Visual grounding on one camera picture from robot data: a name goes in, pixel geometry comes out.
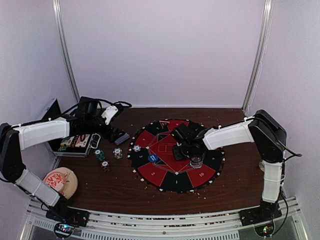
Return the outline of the grey card deck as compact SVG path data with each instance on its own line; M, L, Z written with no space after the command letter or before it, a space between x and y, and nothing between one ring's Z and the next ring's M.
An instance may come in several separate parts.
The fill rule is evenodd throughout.
M119 132L119 134L117 135L114 143L118 146L120 144L122 144L123 142L125 142L126 140L128 140L130 138L130 135L124 131L124 130L121 130Z

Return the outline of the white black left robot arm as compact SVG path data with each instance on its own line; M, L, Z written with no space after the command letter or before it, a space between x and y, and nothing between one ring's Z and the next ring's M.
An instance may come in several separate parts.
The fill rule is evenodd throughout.
M99 134L110 143L128 139L128 134L111 126L112 120L132 104L125 101L109 102L106 109L98 110L103 99L82 96L77 104L56 116L10 125L0 125L1 181L16 185L47 207L47 215L56 221L85 226L88 212L76 212L68 207L62 193L47 186L23 163L21 152L45 142L86 134Z

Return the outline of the brown red chip stack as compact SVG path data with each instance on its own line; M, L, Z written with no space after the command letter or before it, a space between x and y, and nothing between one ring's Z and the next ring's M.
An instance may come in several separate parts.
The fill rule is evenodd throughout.
M110 163L108 161L102 161L101 168L104 173L109 172L110 171Z

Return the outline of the white grey poker chip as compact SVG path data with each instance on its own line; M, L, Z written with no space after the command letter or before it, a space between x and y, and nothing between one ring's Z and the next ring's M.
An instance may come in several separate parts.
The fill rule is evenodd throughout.
M141 150L141 147L140 147L139 145L134 145L134 146L133 146L133 150L134 150L135 152L139 152L139 151Z

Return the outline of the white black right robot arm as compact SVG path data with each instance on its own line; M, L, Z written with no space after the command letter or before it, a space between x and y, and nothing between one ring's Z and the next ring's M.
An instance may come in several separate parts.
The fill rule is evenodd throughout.
M217 128L192 130L184 123L171 132L176 141L172 148L178 161L188 158L198 162L206 151L221 149L242 143L255 143L264 165L263 192L260 205L240 211L240 217L252 223L280 217L279 197L285 178L285 164L290 157L301 157L287 147L286 130L265 110L257 110L253 116L242 121Z

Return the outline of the green blue chip stack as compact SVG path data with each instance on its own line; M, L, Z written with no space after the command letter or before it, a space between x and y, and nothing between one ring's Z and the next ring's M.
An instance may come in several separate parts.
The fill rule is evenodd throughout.
M101 162L103 162L106 159L105 154L101 149L96 149L94 151L94 155Z

